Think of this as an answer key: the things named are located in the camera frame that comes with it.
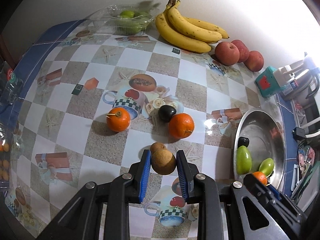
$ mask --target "small black square print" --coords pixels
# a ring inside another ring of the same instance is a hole
[[[172,49],[172,52],[175,53],[175,54],[178,54],[178,55],[180,54],[180,50],[179,50],[179,49],[176,49],[176,48],[173,48],[173,49]]]
[[[77,84],[76,87],[73,89],[71,94],[78,96],[83,88],[83,85]]]

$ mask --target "metal bolt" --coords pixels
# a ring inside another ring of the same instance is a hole
[[[122,175],[122,178],[123,179],[131,179],[132,175],[130,173],[125,173],[125,174]]]
[[[203,180],[203,179],[205,179],[205,175],[202,174],[202,173],[198,173],[198,174],[196,175],[196,178]]]
[[[95,183],[93,181],[88,182],[87,184],[85,184],[85,187],[87,189],[92,189],[95,187]]]
[[[233,187],[235,188],[242,188],[242,183],[239,181],[235,181],[234,183],[232,183]]]

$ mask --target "green fruit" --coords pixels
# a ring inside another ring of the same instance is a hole
[[[259,171],[261,171],[266,177],[268,177],[271,175],[274,167],[275,164],[273,162],[273,159],[267,158],[260,164]]]
[[[148,27],[149,23],[150,23],[150,19],[149,18],[142,18],[139,20],[139,23],[141,25],[141,27],[146,28]]]
[[[133,12],[133,11],[129,11],[129,10],[122,11],[122,12],[120,13],[120,16],[123,16],[123,15],[126,15],[126,16],[128,16],[129,18],[133,18],[134,12]]]
[[[141,31],[141,25],[131,19],[120,19],[117,21],[117,26],[119,27],[120,34],[124,35],[137,34]]]
[[[135,18],[135,17],[138,17],[138,16],[140,16],[140,13],[139,12],[135,12],[133,17]]]
[[[240,146],[236,155],[237,173],[246,174],[251,170],[252,159],[251,154],[246,146]]]
[[[151,18],[151,15],[147,12],[136,12],[134,14],[134,17],[138,17],[138,16],[141,16],[141,17],[147,17],[147,18]]]

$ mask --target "banana bunch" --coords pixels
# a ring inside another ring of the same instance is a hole
[[[169,0],[166,9],[155,20],[160,35],[181,49],[196,53],[209,52],[209,44],[228,39],[228,33],[219,26],[198,19],[183,17],[177,7],[180,0]]]

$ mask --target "white wall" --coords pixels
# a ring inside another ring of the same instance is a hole
[[[18,59],[49,27],[81,18],[119,3],[144,0],[24,0],[4,30],[7,46]],[[168,0],[160,2],[164,9]],[[320,26],[302,0],[181,0],[188,17],[226,29],[230,41],[241,39],[258,50],[265,65],[280,67],[302,59],[304,51],[319,51]]]

